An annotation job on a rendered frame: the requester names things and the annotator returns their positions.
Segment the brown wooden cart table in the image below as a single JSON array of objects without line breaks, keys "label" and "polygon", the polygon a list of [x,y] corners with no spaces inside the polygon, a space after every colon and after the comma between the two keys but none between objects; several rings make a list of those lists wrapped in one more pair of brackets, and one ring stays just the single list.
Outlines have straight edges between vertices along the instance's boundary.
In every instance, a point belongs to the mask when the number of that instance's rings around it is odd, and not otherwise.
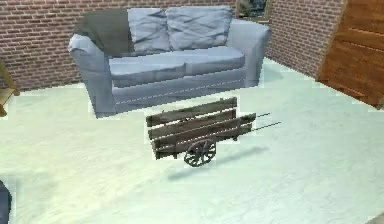
[{"label": "brown wooden cart table", "polygon": [[201,167],[211,162],[217,143],[256,131],[253,123],[260,116],[251,113],[237,115],[237,98],[187,107],[146,117],[148,138],[156,160],[184,153],[184,162]]}]

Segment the pale blue two-seat sofa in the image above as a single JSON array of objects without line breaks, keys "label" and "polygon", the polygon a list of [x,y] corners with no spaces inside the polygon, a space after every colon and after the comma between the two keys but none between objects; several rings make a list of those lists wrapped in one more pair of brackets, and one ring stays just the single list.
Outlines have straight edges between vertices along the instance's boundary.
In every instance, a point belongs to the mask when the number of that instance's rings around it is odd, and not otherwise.
[{"label": "pale blue two-seat sofa", "polygon": [[226,5],[126,8],[135,51],[68,43],[96,117],[258,85],[272,30]]}]

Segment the dark grey throw blanket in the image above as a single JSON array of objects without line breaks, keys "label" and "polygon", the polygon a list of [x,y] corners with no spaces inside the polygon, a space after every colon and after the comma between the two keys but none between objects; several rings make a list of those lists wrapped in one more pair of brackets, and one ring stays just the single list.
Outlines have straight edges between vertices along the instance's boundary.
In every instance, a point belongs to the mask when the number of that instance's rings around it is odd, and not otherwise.
[{"label": "dark grey throw blanket", "polygon": [[109,56],[135,51],[126,8],[89,11],[75,25],[74,33],[87,36]]}]

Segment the brown wooden room door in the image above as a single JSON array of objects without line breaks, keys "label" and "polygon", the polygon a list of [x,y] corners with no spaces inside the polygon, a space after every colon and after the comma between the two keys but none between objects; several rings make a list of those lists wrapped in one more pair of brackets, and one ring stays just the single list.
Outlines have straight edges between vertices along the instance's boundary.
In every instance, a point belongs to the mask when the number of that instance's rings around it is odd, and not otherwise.
[{"label": "brown wooden room door", "polygon": [[316,81],[384,107],[384,0],[344,0]]}]

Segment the yellow wooden side table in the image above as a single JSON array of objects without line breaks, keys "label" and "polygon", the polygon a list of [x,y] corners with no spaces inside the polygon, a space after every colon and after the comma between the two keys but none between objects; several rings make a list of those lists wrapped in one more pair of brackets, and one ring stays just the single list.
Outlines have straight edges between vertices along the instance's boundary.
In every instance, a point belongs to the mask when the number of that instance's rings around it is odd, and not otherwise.
[{"label": "yellow wooden side table", "polygon": [[3,78],[5,83],[8,85],[5,89],[0,89],[0,117],[5,117],[7,115],[6,110],[4,109],[5,103],[8,99],[14,95],[19,96],[20,90],[17,88],[14,80],[10,76],[8,69],[6,68],[5,62],[0,59],[0,77]]}]

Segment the dark grey rounded object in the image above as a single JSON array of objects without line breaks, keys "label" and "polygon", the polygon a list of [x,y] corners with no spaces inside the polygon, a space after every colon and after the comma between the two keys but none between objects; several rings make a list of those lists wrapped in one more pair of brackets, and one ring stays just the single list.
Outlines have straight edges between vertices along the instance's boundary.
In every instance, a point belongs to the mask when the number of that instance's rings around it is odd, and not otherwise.
[{"label": "dark grey rounded object", "polygon": [[9,224],[12,208],[12,195],[0,180],[0,224]]}]

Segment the dark framed wall picture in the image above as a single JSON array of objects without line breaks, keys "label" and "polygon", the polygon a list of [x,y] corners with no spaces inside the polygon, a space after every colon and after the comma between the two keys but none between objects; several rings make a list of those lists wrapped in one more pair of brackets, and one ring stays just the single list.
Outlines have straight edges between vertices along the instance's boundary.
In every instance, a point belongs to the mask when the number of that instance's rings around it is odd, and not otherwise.
[{"label": "dark framed wall picture", "polygon": [[272,0],[237,0],[236,16],[240,19],[267,23]]}]

